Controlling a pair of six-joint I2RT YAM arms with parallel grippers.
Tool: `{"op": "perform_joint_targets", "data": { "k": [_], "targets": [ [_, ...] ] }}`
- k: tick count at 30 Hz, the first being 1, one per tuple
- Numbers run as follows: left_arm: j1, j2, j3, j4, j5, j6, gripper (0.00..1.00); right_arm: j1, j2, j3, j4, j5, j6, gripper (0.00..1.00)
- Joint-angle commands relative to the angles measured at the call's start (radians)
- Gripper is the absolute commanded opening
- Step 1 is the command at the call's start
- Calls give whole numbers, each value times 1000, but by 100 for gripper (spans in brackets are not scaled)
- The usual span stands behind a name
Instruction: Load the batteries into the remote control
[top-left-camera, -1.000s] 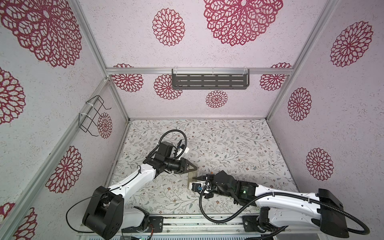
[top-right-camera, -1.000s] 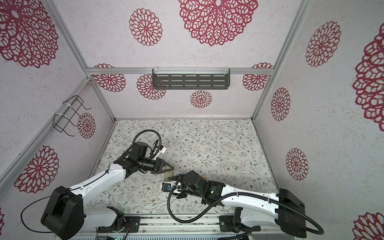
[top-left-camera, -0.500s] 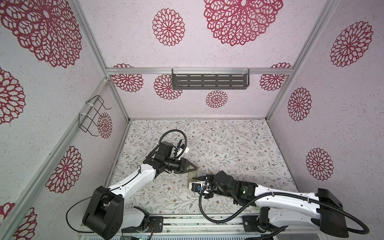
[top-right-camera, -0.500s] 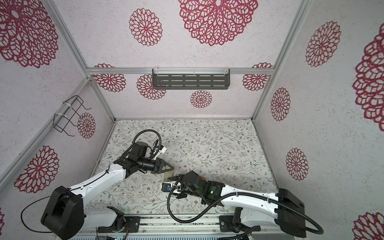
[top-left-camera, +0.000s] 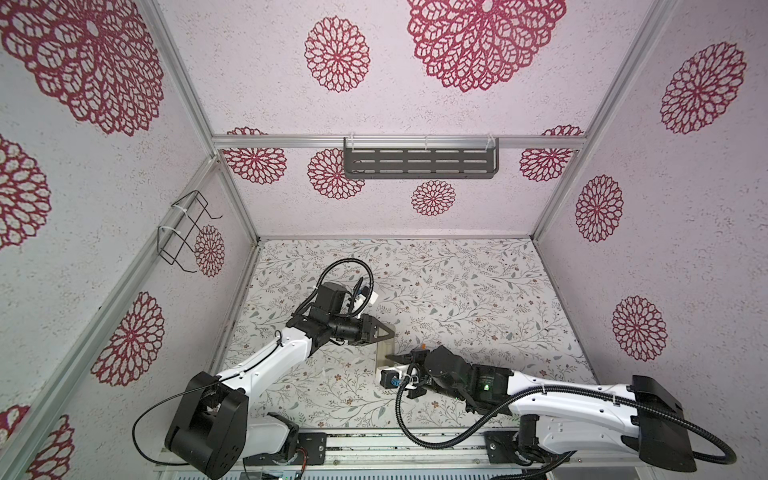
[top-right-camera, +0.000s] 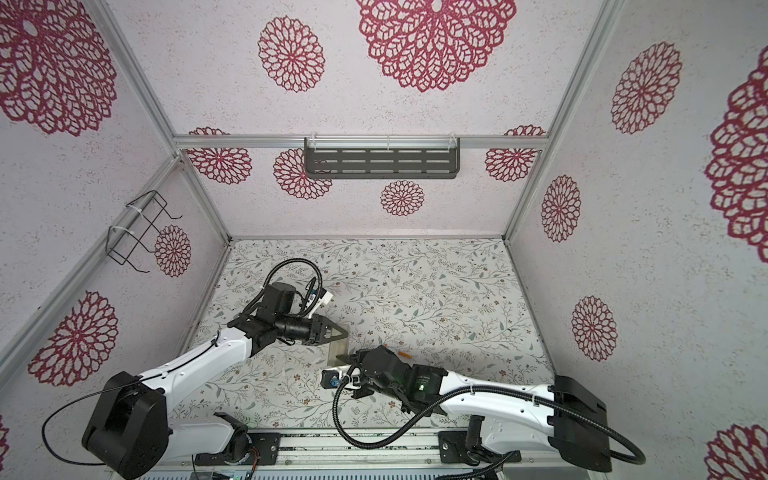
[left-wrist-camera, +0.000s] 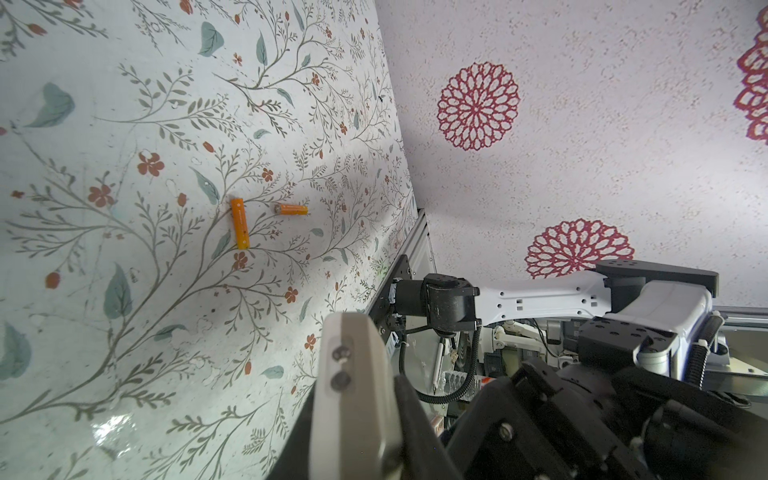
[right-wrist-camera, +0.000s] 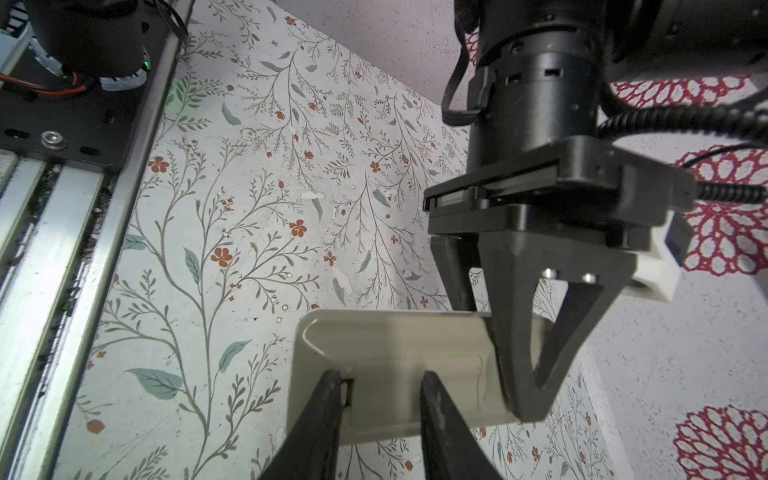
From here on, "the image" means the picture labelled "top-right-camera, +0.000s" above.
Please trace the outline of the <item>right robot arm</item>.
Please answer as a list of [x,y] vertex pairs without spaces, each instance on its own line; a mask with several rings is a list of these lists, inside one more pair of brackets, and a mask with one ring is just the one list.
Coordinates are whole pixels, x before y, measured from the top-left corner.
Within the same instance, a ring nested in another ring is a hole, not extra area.
[[385,346],[345,356],[345,365],[321,374],[326,390],[344,389],[360,399],[379,394],[407,414],[467,415],[466,450],[472,461],[491,462],[509,451],[556,451],[576,466],[612,469],[610,440],[593,427],[606,424],[605,403],[567,376],[553,384],[512,386],[476,380],[444,368],[409,364]]

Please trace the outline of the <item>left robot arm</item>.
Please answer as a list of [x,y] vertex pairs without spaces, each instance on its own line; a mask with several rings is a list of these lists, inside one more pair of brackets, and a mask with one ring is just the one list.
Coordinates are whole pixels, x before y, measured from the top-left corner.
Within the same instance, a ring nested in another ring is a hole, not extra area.
[[245,460],[252,441],[234,416],[216,412],[201,420],[173,420],[170,415],[197,388],[277,341],[320,346],[346,338],[346,330],[317,312],[332,300],[331,292],[312,289],[299,313],[291,310],[296,294],[290,284],[269,284],[206,343],[139,375],[111,377],[85,428],[83,448],[124,479],[138,479],[179,457]]

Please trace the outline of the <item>white remote control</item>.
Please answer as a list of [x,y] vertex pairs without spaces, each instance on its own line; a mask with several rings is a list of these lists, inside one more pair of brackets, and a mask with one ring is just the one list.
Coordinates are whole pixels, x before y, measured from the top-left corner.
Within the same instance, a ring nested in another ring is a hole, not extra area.
[[336,366],[336,357],[338,355],[342,354],[348,354],[349,353],[349,342],[348,338],[343,341],[337,341],[329,344],[328,348],[328,358],[327,358],[327,365],[329,367],[337,367]]

